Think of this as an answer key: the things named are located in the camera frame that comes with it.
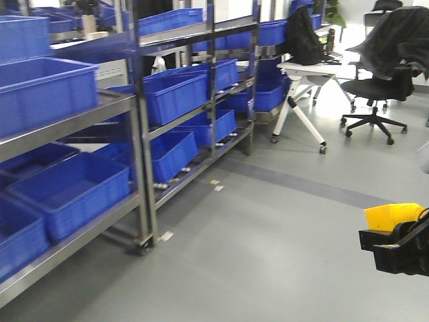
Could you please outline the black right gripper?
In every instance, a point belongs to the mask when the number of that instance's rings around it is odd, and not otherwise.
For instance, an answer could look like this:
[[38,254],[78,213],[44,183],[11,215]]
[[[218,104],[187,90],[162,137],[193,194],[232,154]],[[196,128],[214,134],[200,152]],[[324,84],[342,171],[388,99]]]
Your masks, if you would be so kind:
[[392,232],[360,230],[362,250],[372,251],[378,271],[428,275],[428,209],[415,221],[400,223]]

